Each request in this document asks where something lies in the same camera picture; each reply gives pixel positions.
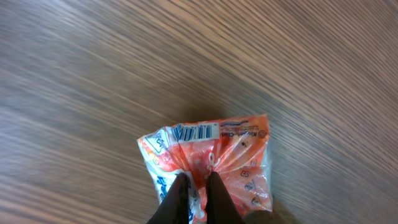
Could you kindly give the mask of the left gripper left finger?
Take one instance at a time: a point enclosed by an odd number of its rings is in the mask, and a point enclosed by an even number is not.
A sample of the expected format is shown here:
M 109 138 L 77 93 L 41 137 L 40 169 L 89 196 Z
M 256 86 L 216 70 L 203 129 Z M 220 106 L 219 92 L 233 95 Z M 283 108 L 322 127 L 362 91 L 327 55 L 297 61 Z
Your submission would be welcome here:
M 188 210 L 188 177 L 181 173 L 147 224 L 189 224 Z

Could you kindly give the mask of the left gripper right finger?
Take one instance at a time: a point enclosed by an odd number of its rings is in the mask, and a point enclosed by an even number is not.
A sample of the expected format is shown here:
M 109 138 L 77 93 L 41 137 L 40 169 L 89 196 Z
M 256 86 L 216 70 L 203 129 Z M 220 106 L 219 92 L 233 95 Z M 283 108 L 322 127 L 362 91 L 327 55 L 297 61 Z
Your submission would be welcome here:
M 217 172 L 211 172 L 206 184 L 206 194 L 207 224 L 245 224 Z

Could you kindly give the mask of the orange white snack packet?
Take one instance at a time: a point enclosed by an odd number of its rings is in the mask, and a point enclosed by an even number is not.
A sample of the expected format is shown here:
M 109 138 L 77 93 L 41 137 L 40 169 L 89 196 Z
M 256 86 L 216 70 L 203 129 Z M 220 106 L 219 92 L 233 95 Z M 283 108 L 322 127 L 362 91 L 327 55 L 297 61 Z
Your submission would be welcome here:
M 205 185 L 216 172 L 238 213 L 272 211 L 269 122 L 264 114 L 179 123 L 137 140 L 160 201 L 176 176 L 187 174 L 188 222 L 204 222 Z

